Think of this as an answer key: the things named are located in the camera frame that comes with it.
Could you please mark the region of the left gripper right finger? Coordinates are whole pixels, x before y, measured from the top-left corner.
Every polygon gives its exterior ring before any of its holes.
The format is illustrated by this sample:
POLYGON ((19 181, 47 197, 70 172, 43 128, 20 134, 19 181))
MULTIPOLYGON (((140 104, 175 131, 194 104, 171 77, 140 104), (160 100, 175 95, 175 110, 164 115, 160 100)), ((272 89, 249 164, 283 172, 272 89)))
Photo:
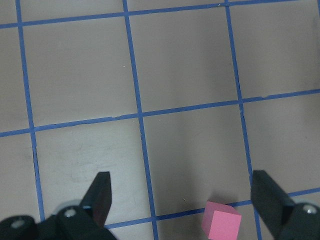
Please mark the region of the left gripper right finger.
POLYGON ((250 199, 275 240, 320 238, 320 206, 293 200, 266 171, 253 171, 250 199))

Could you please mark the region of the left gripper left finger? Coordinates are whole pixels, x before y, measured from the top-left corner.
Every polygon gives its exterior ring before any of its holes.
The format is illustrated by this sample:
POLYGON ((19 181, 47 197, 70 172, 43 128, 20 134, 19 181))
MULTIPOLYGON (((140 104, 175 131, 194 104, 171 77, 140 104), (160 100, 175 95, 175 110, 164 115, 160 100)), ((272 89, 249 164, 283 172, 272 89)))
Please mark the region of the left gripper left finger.
POLYGON ((0 222, 2 240, 115 240, 105 228, 112 205, 111 176, 99 172, 78 205, 69 205, 42 222, 14 215, 0 222))

